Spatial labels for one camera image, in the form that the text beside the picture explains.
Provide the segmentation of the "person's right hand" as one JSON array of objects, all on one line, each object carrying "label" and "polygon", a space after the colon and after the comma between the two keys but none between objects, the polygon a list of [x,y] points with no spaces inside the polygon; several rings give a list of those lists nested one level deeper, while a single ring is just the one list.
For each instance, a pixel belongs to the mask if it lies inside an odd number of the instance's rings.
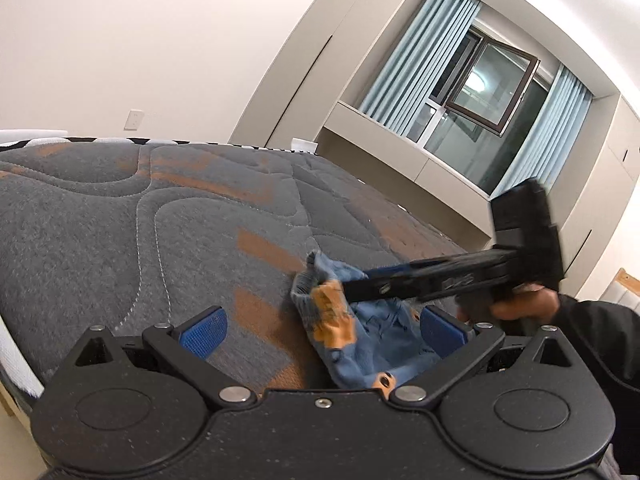
[{"label": "person's right hand", "polygon": [[456,317],[463,323],[515,321],[529,318],[538,324],[551,324],[560,307],[560,297],[552,289],[539,284],[527,284],[506,298],[495,300],[490,292],[471,292],[457,298]]}]

